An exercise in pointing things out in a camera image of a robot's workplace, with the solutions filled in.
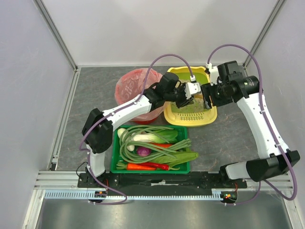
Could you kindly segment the yellow litter box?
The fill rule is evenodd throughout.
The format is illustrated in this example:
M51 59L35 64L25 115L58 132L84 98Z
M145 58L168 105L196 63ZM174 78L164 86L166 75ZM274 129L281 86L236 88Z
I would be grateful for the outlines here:
M209 76L205 73L205 68L200 67L191 67L193 74L197 82L200 84L209 83ZM190 72L188 67L172 67L168 69L168 72L174 73L179 77L179 80L190 80ZM186 113L178 114L173 113L170 108L170 102L165 104L164 117L166 121L172 125L180 125L186 127L196 127L208 125L214 122L217 118L217 108L212 107L211 109L205 109L203 112L198 113Z

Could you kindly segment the red trash bin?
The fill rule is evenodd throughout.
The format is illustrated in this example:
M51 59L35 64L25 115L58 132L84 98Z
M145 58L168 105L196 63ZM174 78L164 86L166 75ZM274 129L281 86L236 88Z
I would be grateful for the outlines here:
M145 125L151 124L158 118L159 115L160 115L159 113L150 112L147 114L139 115L139 116L133 118L131 121L135 122L137 124L145 124Z

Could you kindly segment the pink plastic bin liner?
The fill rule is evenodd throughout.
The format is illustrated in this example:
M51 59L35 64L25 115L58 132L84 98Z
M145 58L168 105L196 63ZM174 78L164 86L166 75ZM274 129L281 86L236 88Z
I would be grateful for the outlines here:
M118 105L130 101L141 93L147 70L148 68L135 69L126 73L119 79L114 94ZM152 112L161 114L163 111L164 106L162 105Z

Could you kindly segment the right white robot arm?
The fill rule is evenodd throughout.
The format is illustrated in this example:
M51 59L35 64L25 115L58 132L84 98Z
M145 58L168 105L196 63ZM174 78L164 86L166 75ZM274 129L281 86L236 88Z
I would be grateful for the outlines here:
M210 77L210 82L201 86L206 108L236 103L250 126L258 152L257 159L221 166L222 176L229 180L246 178L259 182L286 174L287 163L294 166L300 155L289 149L276 129L264 95L259 93L259 79L243 76L236 61L219 66L209 63L205 71Z

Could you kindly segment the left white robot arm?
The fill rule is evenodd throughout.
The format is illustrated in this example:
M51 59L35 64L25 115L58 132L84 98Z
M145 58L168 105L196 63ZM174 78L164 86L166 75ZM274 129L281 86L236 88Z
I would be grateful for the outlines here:
M179 107L188 105L195 93L200 91L193 74L188 83L178 81L176 74L165 73L159 82L144 89L130 101L109 110L91 110L81 132L81 145L86 146L80 146L79 149L87 151L87 169L93 177L105 172L105 151L112 145L113 132L119 126L163 106L165 102L176 102Z

